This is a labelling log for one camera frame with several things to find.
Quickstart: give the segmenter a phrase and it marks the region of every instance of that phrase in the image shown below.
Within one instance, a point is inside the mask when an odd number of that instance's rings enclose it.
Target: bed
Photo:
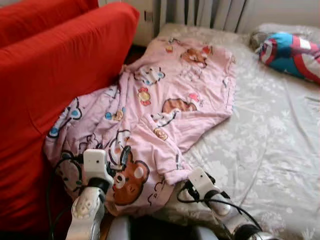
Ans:
[[[320,239],[319,86],[263,65],[249,35],[169,23],[159,36],[197,38],[236,58],[233,115],[185,154],[188,163],[211,174],[264,231],[284,240]],[[177,201],[181,187],[153,216],[180,225],[201,222],[221,233],[205,205]]]

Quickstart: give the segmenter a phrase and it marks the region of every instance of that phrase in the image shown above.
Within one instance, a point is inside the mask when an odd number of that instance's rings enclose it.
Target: floor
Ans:
[[[145,51],[146,51],[146,47],[144,46],[132,45],[128,55],[124,60],[124,64],[126,65],[132,64],[134,61],[141,58],[142,55],[145,53]]]
[[[114,217],[108,214],[100,226],[100,240],[105,240]],[[130,236],[132,240],[190,240],[191,228],[154,219],[150,216],[132,218]]]

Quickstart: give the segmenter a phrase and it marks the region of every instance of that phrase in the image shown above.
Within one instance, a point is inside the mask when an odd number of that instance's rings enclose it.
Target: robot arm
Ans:
[[[232,240],[280,240],[263,232],[256,220],[246,211],[240,211],[230,197],[217,187],[215,179],[198,167],[188,176],[185,189],[196,200],[203,200],[212,209]]]
[[[83,153],[83,167],[88,185],[72,205],[72,222],[67,240],[98,240],[105,215],[105,195],[114,179],[107,172],[106,152],[88,149]]]

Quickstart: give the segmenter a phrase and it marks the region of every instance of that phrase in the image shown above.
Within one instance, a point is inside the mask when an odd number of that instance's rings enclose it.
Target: captain america pillow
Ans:
[[[280,72],[320,84],[320,45],[279,32],[264,41],[259,59]]]

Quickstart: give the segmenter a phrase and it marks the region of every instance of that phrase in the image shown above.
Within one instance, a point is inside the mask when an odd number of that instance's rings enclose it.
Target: red couch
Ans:
[[[97,7],[25,0],[0,8],[0,231],[48,232],[45,136],[74,97],[110,85],[121,70],[139,13],[125,3]],[[70,201],[55,183],[53,216]]]

